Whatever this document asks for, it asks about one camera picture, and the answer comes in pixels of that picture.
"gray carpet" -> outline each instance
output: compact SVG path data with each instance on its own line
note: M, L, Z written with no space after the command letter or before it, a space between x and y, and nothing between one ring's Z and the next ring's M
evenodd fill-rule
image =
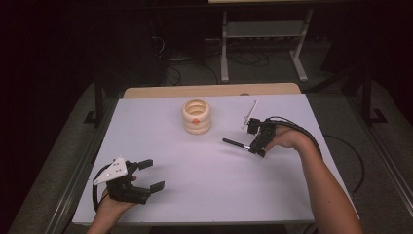
M301 59L309 76L309 82L298 81L293 65L286 49L288 45L274 50L269 56L269 64L252 66L239 64L230 60L230 83L275 83L295 82L301 89L308 89L324 81L332 74L320 71L323 56L328 50L328 42L306 43ZM247 53L241 56L251 59ZM205 65L183 62L174 66L181 73L181 85L215 84L215 76L219 76L219 56L206 59ZM176 79L174 70L169 70L170 85ZM340 93L339 81L320 93L308 94L319 126L326 137L331 154L337 164L342 178L349 191L357 186L360 177L360 161L355 152L345 142L350 144L362 158L365 166L364 182L354 194L357 212L366 233L411 233L413 230L412 216L400 198L385 163L375 147L369 131L371 130L360 120L359 95L345 97ZM110 115L116 100L107 99L105 116ZM402 117L392 105L389 94L379 85L373 84L372 107L379 108L389 121L386 124L374 124L373 129L383 142L406 183L413 186L411 155L413 136L412 126ZM79 99L45 166L39 174L30 194L27 196L10 233L85 233L86 227L70 223L70 218L76 209L76 199L80 197L91 164L77 172L77 163L82 157L93 157L91 144L98 143L104 136L108 121L99 128L83 121L88 112L94 109L94 87L89 87ZM78 176L78 182L73 188L70 181ZM288 224L288 233L303 233L305 224ZM119 226L112 233L149 233L151 227Z

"stacked wooden rings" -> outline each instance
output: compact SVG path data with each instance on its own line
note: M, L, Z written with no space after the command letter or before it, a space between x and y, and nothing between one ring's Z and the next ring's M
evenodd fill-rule
M185 130L193 135L206 133L212 125L210 106L201 99L192 99L183 104L182 118Z

